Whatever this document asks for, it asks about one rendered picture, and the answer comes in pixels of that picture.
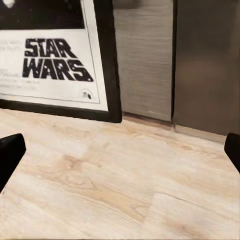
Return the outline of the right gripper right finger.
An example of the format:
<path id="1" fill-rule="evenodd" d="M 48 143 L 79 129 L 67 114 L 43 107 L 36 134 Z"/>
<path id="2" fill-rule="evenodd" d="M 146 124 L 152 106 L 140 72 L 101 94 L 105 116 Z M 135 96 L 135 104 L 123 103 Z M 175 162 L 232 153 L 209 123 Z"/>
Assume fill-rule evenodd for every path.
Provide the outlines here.
<path id="1" fill-rule="evenodd" d="M 240 134 L 229 133 L 224 143 L 224 151 L 240 172 Z"/>

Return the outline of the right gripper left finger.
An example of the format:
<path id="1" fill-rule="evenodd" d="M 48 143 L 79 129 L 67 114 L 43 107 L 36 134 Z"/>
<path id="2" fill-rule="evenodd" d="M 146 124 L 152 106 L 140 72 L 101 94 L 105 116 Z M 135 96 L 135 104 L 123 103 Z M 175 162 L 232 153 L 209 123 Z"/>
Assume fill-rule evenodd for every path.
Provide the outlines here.
<path id="1" fill-rule="evenodd" d="M 22 133 L 0 138 L 0 193 L 26 153 Z"/>

